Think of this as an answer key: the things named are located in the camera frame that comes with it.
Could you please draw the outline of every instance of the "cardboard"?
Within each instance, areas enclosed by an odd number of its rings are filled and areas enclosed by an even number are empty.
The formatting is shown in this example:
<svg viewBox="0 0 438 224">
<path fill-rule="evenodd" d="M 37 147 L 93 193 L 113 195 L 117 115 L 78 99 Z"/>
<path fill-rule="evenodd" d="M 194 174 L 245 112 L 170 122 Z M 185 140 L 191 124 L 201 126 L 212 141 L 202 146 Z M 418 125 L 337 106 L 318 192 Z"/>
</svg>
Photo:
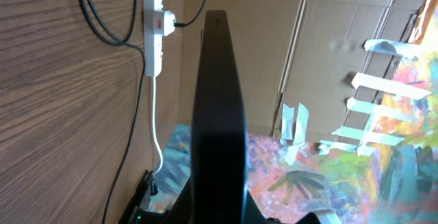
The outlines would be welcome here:
<svg viewBox="0 0 438 224">
<path fill-rule="evenodd" d="M 249 131 L 280 134 L 281 104 L 302 103 L 311 139 L 342 125 L 363 128 L 368 116 L 349 112 L 345 99 L 373 102 L 378 93 L 355 91 L 346 77 L 352 71 L 384 77 L 397 59 L 366 52 L 363 43 L 399 41 L 423 1 L 208 0 L 205 9 L 227 11 Z M 201 3 L 185 0 L 185 21 Z M 185 124 L 191 123 L 201 21 L 183 32 L 179 122 Z"/>
<path fill-rule="evenodd" d="M 421 54 L 422 52 L 422 49 L 419 45 L 388 39 L 366 40 L 363 48 L 366 51 L 374 51 L 377 53 L 386 53 L 389 55 L 407 57 L 411 58 L 414 61 L 418 61 L 417 55 Z"/>
<path fill-rule="evenodd" d="M 185 0 L 190 20 L 202 0 Z M 208 0 L 205 10 L 226 10 L 248 126 L 269 132 L 300 0 Z M 179 122 L 190 124 L 204 16 L 184 28 Z"/>
</svg>

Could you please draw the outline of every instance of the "black object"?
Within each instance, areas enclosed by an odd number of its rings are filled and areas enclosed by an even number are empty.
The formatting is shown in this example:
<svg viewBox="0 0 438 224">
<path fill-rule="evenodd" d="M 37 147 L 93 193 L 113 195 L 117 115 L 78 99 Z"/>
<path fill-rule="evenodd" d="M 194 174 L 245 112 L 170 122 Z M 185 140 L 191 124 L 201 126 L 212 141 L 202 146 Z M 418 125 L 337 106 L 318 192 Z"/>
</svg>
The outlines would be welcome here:
<svg viewBox="0 0 438 224">
<path fill-rule="evenodd" d="M 133 223 L 133 221 L 137 218 L 137 213 L 139 210 L 139 206 L 142 203 L 143 197 L 150 197 L 152 186 L 152 172 L 146 171 L 143 174 L 142 181 L 138 184 L 134 195 L 129 201 L 125 211 L 123 212 L 122 217 L 118 221 L 119 223 Z"/>
<path fill-rule="evenodd" d="M 207 11 L 192 124 L 192 176 L 170 211 L 133 209 L 144 224 L 265 224 L 246 189 L 247 132 L 225 11 Z M 314 213 L 299 223 L 320 223 Z"/>
<path fill-rule="evenodd" d="M 199 14 L 201 14 L 201 12 L 203 11 L 204 6 L 205 6 L 205 2 L 207 2 L 207 0 L 203 1 L 203 4 L 201 5 L 201 7 L 198 10 L 198 13 L 195 15 L 195 17 L 193 17 L 193 19 L 189 23 L 174 23 L 173 25 L 175 27 L 181 27 L 181 28 L 191 25 L 199 17 Z"/>
<path fill-rule="evenodd" d="M 155 196 L 156 194 L 158 194 L 158 188 L 157 185 L 155 184 L 155 180 L 152 179 L 151 181 L 151 196 Z"/>
</svg>

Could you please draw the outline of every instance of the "cord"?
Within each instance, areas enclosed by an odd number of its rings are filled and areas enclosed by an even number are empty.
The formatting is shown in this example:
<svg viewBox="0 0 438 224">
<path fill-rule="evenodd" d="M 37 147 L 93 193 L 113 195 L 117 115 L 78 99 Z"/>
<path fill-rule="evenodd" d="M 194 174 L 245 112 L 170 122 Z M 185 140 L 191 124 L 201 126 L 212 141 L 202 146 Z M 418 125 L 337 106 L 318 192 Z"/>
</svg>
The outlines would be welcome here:
<svg viewBox="0 0 438 224">
<path fill-rule="evenodd" d="M 163 153 L 162 150 L 159 147 L 158 140 L 157 140 L 157 131 L 155 129 L 155 103 L 157 98 L 157 79 L 155 77 L 152 78 L 152 117 L 151 117 L 151 130 L 152 130 L 152 137 L 153 142 L 155 143 L 155 146 L 157 147 L 158 156 L 159 156 L 159 166 L 158 169 L 153 173 L 154 175 L 157 174 L 163 167 Z"/>
<path fill-rule="evenodd" d="M 206 2 L 207 0 L 204 0 L 203 1 L 203 4 L 201 5 L 201 8 L 199 8 L 199 11 L 198 11 L 198 13 L 196 14 L 196 16 L 189 22 L 189 23 L 174 23 L 174 26 L 175 27 L 186 27 L 186 26 L 189 26 L 189 25 L 191 25 L 197 18 L 198 18 L 198 16 L 199 16 L 199 14 L 203 11 L 203 9 L 204 9 L 204 5 L 205 5 L 205 2 Z"/>
<path fill-rule="evenodd" d="M 128 34 L 125 36 L 125 38 L 124 38 L 123 40 L 120 40 L 119 38 L 117 38 L 117 37 L 116 37 L 113 33 L 111 33 L 111 31 L 107 28 L 106 24 L 102 21 L 101 17 L 100 17 L 99 14 L 97 13 L 96 8 L 95 8 L 95 6 L 94 6 L 92 0 L 87 0 L 87 2 L 88 2 L 88 5 L 90 6 L 90 9 L 91 9 L 91 11 L 92 11 L 94 17 L 96 18 L 97 22 L 99 23 L 99 25 L 100 25 L 100 26 L 103 28 L 103 30 L 108 34 L 108 36 L 110 36 L 110 37 L 111 37 L 113 40 L 115 40 L 116 42 L 112 42 L 112 41 L 106 39 L 106 38 L 105 38 L 105 37 L 104 37 L 104 36 L 98 31 L 98 29 L 96 28 L 96 26 L 95 26 L 94 23 L 92 22 L 92 19 L 91 19 L 90 15 L 88 14 L 88 10 L 87 10 L 87 7 L 86 7 L 86 5 L 85 5 L 85 1 L 84 1 L 84 0 L 79 0 L 79 4 L 80 4 L 80 6 L 81 6 L 82 13 L 83 13 L 85 19 L 87 20 L 87 23 L 88 23 L 88 25 L 90 26 L 91 30 L 96 34 L 96 36 L 97 36 L 100 40 L 102 40 L 102 42 L 104 42 L 104 43 L 107 44 L 107 45 L 111 45 L 111 46 L 121 46 L 121 45 L 123 45 L 123 46 L 126 46 L 126 47 L 130 47 L 130 48 L 132 48 L 132 49 L 136 49 L 136 50 L 138 50 L 138 51 L 140 52 L 140 54 L 142 55 L 142 63 L 143 63 L 143 65 L 142 65 L 142 77 L 140 78 L 140 87 L 138 88 L 137 99 L 136 99 L 136 108 L 135 108 L 135 111 L 134 111 L 134 118 L 133 118 L 132 125 L 131 125 L 131 131 L 129 132 L 129 140 L 128 140 L 128 144 L 127 144 L 127 146 L 126 146 L 125 153 L 123 154 L 122 162 L 120 163 L 120 166 L 118 167 L 118 170 L 117 170 L 116 176 L 114 177 L 114 181 L 113 181 L 113 183 L 112 183 L 111 190 L 110 190 L 110 192 L 109 192 L 109 195 L 108 195 L 108 198 L 107 198 L 107 201 L 106 201 L 106 204 L 105 204 L 105 210 L 104 210 L 104 212 L 103 212 L 102 224 L 105 224 L 105 223 L 106 223 L 107 211 L 108 211 L 108 205 L 110 204 L 109 202 L 110 202 L 110 200 L 111 200 L 111 196 L 112 196 L 112 193 L 113 193 L 113 191 L 114 191 L 114 187 L 116 186 L 118 176 L 120 175 L 120 172 L 122 171 L 123 164 L 125 163 L 125 160 L 126 160 L 126 158 L 127 158 L 127 155 L 128 155 L 128 153 L 129 153 L 129 148 L 131 147 L 131 143 L 132 143 L 132 140 L 133 140 L 133 131 L 134 131 L 134 127 L 136 126 L 136 123 L 137 123 L 138 107 L 139 107 L 140 100 L 141 100 L 141 93 L 142 93 L 143 79 L 144 79 L 143 76 L 144 76 L 144 72 L 145 72 L 145 65 L 144 65 L 144 52 L 143 52 L 143 50 L 142 50 L 141 48 L 139 48 L 139 47 L 137 47 L 137 46 L 135 46 L 135 45 L 129 44 L 129 43 L 127 42 L 127 41 L 129 40 L 129 38 L 131 37 L 131 35 L 132 35 L 132 31 L 133 31 L 134 25 L 135 25 L 135 23 L 136 23 L 137 0 L 134 0 L 133 14 L 132 14 L 132 17 L 131 17 L 131 25 L 130 25 L 130 27 L 129 27 Z"/>
</svg>

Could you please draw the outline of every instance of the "white cable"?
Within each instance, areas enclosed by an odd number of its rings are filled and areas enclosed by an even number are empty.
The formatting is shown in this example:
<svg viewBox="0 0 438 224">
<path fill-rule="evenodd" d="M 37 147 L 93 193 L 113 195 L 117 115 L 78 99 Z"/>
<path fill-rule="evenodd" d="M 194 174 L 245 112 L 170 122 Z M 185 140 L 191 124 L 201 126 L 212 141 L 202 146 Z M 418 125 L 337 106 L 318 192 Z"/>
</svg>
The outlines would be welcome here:
<svg viewBox="0 0 438 224">
<path fill-rule="evenodd" d="M 158 169 L 153 173 L 154 175 L 157 174 L 163 167 L 163 153 L 161 148 L 159 147 L 158 140 L 157 140 L 157 131 L 155 129 L 155 100 L 157 98 L 157 80 L 155 77 L 152 77 L 152 116 L 151 116 L 151 130 L 152 130 L 152 137 L 153 142 L 155 143 L 155 146 L 157 147 L 158 156 L 159 156 L 159 166 Z"/>
</svg>

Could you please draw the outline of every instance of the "power strip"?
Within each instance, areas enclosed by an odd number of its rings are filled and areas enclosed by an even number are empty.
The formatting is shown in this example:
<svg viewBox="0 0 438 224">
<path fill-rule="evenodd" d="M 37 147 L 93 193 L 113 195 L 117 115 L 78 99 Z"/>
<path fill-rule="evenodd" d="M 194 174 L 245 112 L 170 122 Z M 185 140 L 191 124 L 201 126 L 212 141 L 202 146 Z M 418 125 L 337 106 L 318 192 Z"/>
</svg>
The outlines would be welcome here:
<svg viewBox="0 0 438 224">
<path fill-rule="evenodd" d="M 149 77 L 161 73 L 163 36 L 175 30 L 175 15 L 162 9 L 163 0 L 143 0 L 144 75 Z"/>
</svg>

